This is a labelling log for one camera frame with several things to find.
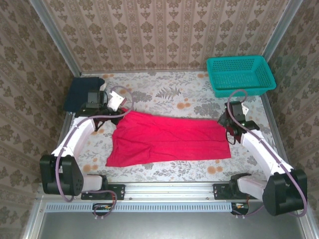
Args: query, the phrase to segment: plastic basket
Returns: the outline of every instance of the plastic basket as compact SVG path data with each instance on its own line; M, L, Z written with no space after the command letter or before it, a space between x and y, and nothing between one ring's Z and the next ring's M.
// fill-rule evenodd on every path
M215 97L229 97L238 89L259 96L276 88L271 70L262 56L230 56L207 59L207 71ZM244 96L238 92L235 96Z

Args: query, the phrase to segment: wall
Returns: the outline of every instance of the wall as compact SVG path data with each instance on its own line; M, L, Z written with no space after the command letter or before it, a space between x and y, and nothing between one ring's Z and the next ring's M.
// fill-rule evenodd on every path
M260 55L288 0L45 0L84 73Z
M271 107L288 159L308 176L319 222L319 1L303 1L269 63Z
M71 73L27 0L0 1L0 238L18 238L57 144Z

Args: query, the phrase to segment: patterned fabric surface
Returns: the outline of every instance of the patterned fabric surface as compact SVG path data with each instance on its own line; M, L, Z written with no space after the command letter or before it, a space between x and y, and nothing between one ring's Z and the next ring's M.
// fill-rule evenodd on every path
M319 223L319 1L305 0L274 52L277 88L268 94L290 162L308 176Z
M136 102L134 110L153 115L218 120L227 102L227 98L214 97L206 72L118 73L100 77L105 79L107 89L114 85L128 87ZM119 89L117 92L127 97L125 107L130 107L130 95L125 90ZM269 144L274 146L260 97L249 97L245 105L250 109L247 118L260 126ZM106 167L115 128L107 121L98 132L89 136L78 158L79 167L84 173L106 174L112 182L218 181L229 180L231 175L242 172L264 178L255 159L238 143L230 146L231 159Z
M19 238L40 182L41 154L63 125L71 73L26 0L0 1L0 238Z
M289 0L44 0L82 72L261 55Z

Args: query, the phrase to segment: red towel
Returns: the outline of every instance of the red towel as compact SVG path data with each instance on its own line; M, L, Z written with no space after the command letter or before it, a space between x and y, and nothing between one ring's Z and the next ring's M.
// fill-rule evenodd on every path
M230 157L225 129L217 121L168 118L132 111L113 133L113 151L106 166Z

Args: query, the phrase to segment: green laundry basket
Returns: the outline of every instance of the green laundry basket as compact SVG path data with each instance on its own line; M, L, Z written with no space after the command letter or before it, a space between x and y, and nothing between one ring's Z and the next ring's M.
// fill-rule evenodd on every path
M207 71L215 97L229 97L244 89L249 96L259 96L276 88L271 70L262 56L230 56L207 59ZM235 96L244 96L238 92Z

